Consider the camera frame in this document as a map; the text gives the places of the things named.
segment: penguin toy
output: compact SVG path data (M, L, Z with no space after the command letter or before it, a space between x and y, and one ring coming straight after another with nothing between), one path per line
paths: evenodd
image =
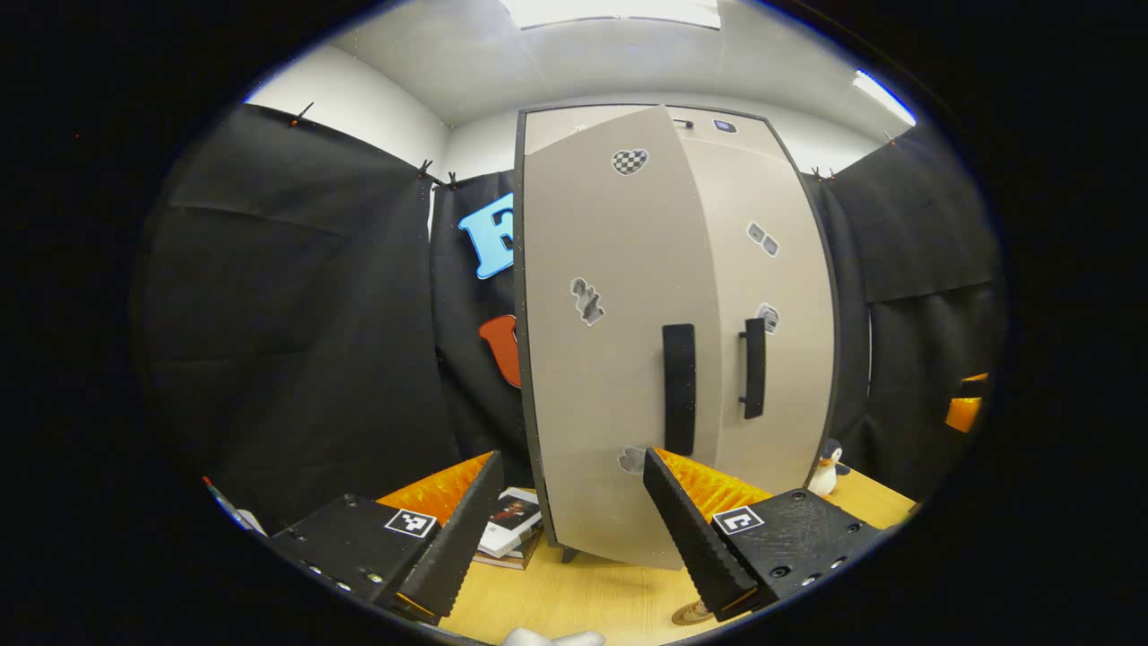
M821 461L809 478L808 490L822 498L832 493L837 487L837 476L850 473L850 468L841 465L840 459L841 443L832 438L827 439L825 446L821 450Z

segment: orange letter cutout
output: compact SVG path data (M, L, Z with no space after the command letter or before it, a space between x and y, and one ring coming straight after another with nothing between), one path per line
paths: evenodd
M518 340L514 338L514 326L518 320L513 313L496 316L479 327L479 336L490 344L495 364L503 380L515 389L522 388L522 378L518 374Z

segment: beige cabinet door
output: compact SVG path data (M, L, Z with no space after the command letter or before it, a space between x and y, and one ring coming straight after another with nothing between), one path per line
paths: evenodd
M773 135L739 123L737 134L753 134L740 139L695 118L695 131L716 133L682 131L712 244L727 367L714 467L777 493L805 485L825 429L835 357L829 265L805 190ZM738 333L763 304L776 314L767 318L767 330L775 327L766 336L765 411L746 420Z
M623 470L619 457L628 445L665 446L662 327L689 322L695 458L714 460L724 371L719 290L677 127L665 107L626 112L526 148L520 325L532 379L522 388L533 396L559 543L678 569L641 475ZM527 117L527 141L534 118ZM580 122L573 112L565 118Z

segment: clip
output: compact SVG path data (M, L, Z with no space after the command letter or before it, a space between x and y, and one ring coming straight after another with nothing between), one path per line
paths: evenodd
M315 101L311 101L310 103L308 103L307 107L303 108L303 111L298 112L297 115L295 115L295 118L290 119L290 123L287 124L287 127L295 127L296 125L298 125L298 119L303 118L303 115L305 115L307 110L311 109L311 106L313 106L313 104L315 104Z

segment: door handle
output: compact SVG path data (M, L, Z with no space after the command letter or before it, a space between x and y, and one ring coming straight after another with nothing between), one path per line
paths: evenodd
M737 398L745 405L745 419L760 418L766 406L766 319L746 318L745 332L745 397Z
M661 358L666 374L666 451L690 456L698 396L692 322L661 327Z

